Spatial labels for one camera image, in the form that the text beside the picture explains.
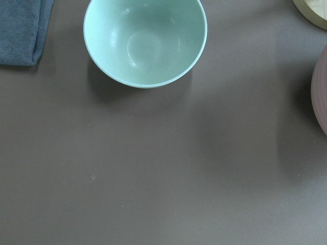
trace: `white speck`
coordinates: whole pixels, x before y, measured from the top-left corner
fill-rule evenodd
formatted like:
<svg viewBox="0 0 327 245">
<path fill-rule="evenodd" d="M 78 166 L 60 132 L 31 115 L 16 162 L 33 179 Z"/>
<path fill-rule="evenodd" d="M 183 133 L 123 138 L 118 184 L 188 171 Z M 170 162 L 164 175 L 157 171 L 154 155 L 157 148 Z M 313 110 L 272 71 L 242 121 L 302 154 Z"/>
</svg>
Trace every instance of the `white speck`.
<svg viewBox="0 0 327 245">
<path fill-rule="evenodd" d="M 92 183 L 95 179 L 96 179 L 96 176 L 95 175 L 91 175 L 90 178 L 88 178 L 90 180 L 90 183 Z"/>
</svg>

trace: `dark blue fabric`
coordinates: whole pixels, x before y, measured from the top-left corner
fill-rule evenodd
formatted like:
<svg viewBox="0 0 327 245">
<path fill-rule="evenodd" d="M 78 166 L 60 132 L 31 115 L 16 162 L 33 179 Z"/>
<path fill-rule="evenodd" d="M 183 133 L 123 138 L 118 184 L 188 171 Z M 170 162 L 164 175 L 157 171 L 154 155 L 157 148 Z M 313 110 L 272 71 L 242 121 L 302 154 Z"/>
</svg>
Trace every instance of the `dark blue fabric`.
<svg viewBox="0 0 327 245">
<path fill-rule="evenodd" d="M 54 0 L 0 0 L 0 64 L 32 66 L 44 49 Z"/>
</svg>

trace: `ridged pink object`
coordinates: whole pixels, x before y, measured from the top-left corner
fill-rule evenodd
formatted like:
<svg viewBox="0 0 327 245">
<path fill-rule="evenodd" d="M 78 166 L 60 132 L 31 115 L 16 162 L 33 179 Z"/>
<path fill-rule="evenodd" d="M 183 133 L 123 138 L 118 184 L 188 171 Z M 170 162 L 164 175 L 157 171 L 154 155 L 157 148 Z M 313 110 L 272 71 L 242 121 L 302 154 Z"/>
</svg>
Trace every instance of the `ridged pink object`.
<svg viewBox="0 0 327 245">
<path fill-rule="evenodd" d="M 327 46 L 313 72 L 311 99 L 317 120 L 327 135 Z"/>
</svg>

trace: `wooden lid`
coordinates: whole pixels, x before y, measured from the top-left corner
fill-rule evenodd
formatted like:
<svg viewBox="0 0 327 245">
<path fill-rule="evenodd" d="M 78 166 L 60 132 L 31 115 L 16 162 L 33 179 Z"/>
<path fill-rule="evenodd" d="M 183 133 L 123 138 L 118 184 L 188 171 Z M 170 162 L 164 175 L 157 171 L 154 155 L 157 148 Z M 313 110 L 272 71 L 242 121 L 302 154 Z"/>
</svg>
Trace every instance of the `wooden lid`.
<svg viewBox="0 0 327 245">
<path fill-rule="evenodd" d="M 327 30 L 327 0 L 293 0 L 293 2 L 308 21 Z"/>
</svg>

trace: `light blue bowl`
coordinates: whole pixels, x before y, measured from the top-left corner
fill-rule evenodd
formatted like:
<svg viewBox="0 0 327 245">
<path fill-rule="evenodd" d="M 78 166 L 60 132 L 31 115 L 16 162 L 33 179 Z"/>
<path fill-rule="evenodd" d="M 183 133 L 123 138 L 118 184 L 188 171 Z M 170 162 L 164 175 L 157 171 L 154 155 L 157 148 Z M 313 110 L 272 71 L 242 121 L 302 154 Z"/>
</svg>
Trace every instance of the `light blue bowl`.
<svg viewBox="0 0 327 245">
<path fill-rule="evenodd" d="M 92 0 L 84 39 L 95 64 L 118 82 L 155 88 L 185 75 L 205 46 L 200 0 Z"/>
</svg>

